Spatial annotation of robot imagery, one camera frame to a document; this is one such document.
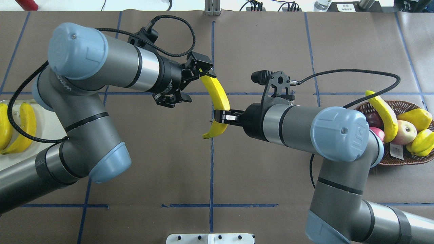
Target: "yellow banana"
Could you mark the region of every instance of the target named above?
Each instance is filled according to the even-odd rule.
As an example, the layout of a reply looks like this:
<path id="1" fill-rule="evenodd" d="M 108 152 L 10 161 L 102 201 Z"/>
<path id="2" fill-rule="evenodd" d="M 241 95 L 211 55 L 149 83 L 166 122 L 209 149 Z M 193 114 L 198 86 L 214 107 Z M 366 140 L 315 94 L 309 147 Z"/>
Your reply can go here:
<path id="1" fill-rule="evenodd" d="M 0 150 L 7 147 L 12 138 L 13 128 L 7 119 L 7 105 L 0 103 Z"/>
<path id="2" fill-rule="evenodd" d="M 374 94 L 373 91 L 366 91 L 365 96 Z M 384 123 L 384 143 L 391 142 L 398 133 L 398 120 L 395 112 L 380 96 L 368 99 L 368 102 L 378 111 Z"/>
<path id="3" fill-rule="evenodd" d="M 410 142 L 408 144 L 405 145 L 405 148 L 407 149 L 407 151 L 409 151 L 411 154 L 414 153 L 413 148 L 411 148 L 411 146 L 413 145 L 413 142 Z"/>
<path id="4" fill-rule="evenodd" d="M 201 76 L 201 81 L 207 88 L 211 96 L 211 101 L 214 104 L 214 109 L 230 110 L 229 100 L 217 78 L 211 76 Z M 202 135 L 204 139 L 209 139 L 214 136 L 221 135 L 226 130 L 227 124 L 221 124 L 213 121 L 211 129 L 208 133 Z"/>
<path id="5" fill-rule="evenodd" d="M 414 153 L 414 154 L 416 156 L 419 156 L 419 157 L 425 157 L 425 156 L 428 156 L 433 149 L 434 149 L 434 144 L 431 147 L 429 147 L 427 150 L 425 150 L 423 152 L 417 152 L 417 153 Z"/>
<path id="6" fill-rule="evenodd" d="M 20 118 L 21 118 L 21 129 L 27 134 L 35 136 L 36 135 L 36 116 L 33 108 L 30 104 L 23 102 L 20 106 Z M 18 138 L 6 149 L 1 150 L 1 154 L 18 153 L 26 150 L 32 140 L 24 137 L 23 135 L 18 135 Z"/>
<path id="7" fill-rule="evenodd" d="M 432 145 L 434 145 L 434 132 L 425 129 L 417 134 L 411 144 L 411 149 L 414 153 L 419 153 L 428 150 Z"/>

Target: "wicker basket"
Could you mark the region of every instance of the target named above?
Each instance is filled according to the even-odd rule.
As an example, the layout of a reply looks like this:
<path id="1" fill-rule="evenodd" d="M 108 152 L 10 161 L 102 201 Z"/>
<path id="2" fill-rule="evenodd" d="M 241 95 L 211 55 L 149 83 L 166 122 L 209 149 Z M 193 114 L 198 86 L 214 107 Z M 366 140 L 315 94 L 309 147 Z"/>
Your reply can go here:
<path id="1" fill-rule="evenodd" d="M 410 103 L 410 102 L 406 102 L 406 101 L 388 100 L 388 101 L 386 101 L 386 103 L 389 104 L 389 106 L 393 109 L 393 111 L 397 115 L 408 112 L 408 111 L 413 110 L 413 109 L 419 109 L 420 108 L 419 106 L 417 106 L 413 103 Z M 367 114 L 367 113 L 375 111 L 375 109 L 368 102 L 365 102 L 365 103 L 359 105 L 357 108 L 355 108 L 355 110 L 358 110 L 358 111 L 362 112 L 363 114 Z M 428 127 L 428 129 L 430 129 L 431 131 L 434 131 L 434 122 L 433 121 L 431 121 L 431 124 Z M 419 165 L 419 164 L 424 164 L 424 163 L 429 162 L 432 159 L 434 159 L 434 150 L 431 151 L 431 153 L 425 157 L 418 157 L 418 156 L 412 155 L 409 151 L 407 151 L 405 146 L 404 146 L 403 151 L 404 151 L 403 152 L 404 153 L 404 160 L 392 157 L 392 156 L 390 156 L 389 143 L 385 143 L 384 144 L 384 157 L 380 161 L 380 164 L 381 165 L 387 165 L 387 166 Z"/>

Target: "price tag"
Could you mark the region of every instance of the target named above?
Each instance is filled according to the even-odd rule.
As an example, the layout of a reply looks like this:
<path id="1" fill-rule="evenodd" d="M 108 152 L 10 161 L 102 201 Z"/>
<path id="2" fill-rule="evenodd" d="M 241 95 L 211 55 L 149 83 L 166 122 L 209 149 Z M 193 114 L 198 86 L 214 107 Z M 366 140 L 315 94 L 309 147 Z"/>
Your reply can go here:
<path id="1" fill-rule="evenodd" d="M 390 143 L 390 156 L 404 160 L 402 145 Z"/>
<path id="2" fill-rule="evenodd" d="M 336 4 L 336 7 L 338 7 L 340 12 L 355 12 L 354 4 L 352 3 Z"/>

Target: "white tray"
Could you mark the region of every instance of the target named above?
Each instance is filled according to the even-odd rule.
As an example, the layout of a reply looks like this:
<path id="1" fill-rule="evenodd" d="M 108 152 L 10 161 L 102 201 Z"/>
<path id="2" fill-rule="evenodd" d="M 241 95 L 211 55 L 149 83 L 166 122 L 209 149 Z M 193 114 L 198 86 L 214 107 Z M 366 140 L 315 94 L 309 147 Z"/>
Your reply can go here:
<path id="1" fill-rule="evenodd" d="M 39 104 L 35 102 L 35 100 L 16 100 L 12 111 L 13 118 L 15 122 L 20 125 L 20 105 L 23 103 L 29 103 L 36 115 L 36 137 L 43 139 L 61 139 L 66 136 L 65 130 L 60 124 L 59 119 L 57 118 L 54 112 L 50 112 L 45 110 Z M 3 100 L 1 103 L 9 104 L 9 100 Z M 12 135 L 12 139 L 10 143 L 12 143 L 18 137 L 18 132 L 14 131 Z M 26 158 L 29 158 L 35 154 L 38 154 L 40 151 L 46 149 L 52 144 L 48 143 L 40 143 L 40 142 L 32 142 L 32 144 L 21 153 L 11 153 L 6 155 L 0 154 L 0 170 L 3 170 L 11 165 L 14 165 L 18 162 L 23 161 Z"/>

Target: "apple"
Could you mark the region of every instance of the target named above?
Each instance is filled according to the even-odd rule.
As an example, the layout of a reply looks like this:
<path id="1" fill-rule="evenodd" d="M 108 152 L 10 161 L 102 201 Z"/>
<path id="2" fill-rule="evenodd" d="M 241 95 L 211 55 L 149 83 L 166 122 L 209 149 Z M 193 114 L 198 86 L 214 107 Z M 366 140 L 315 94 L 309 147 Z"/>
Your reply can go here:
<path id="1" fill-rule="evenodd" d="M 381 142 L 384 143 L 384 131 L 382 131 L 381 129 L 377 128 L 377 127 L 369 127 L 370 130 L 372 130 L 372 132 L 374 134 L 376 134 L 378 136 L 378 138 L 380 138 Z"/>
<path id="2" fill-rule="evenodd" d="M 416 127 L 405 120 L 398 120 L 398 133 L 390 143 L 405 145 L 412 142 L 418 134 Z"/>
<path id="3" fill-rule="evenodd" d="M 381 128 L 383 126 L 383 120 L 381 119 L 377 111 L 367 113 L 365 116 L 369 127 Z"/>

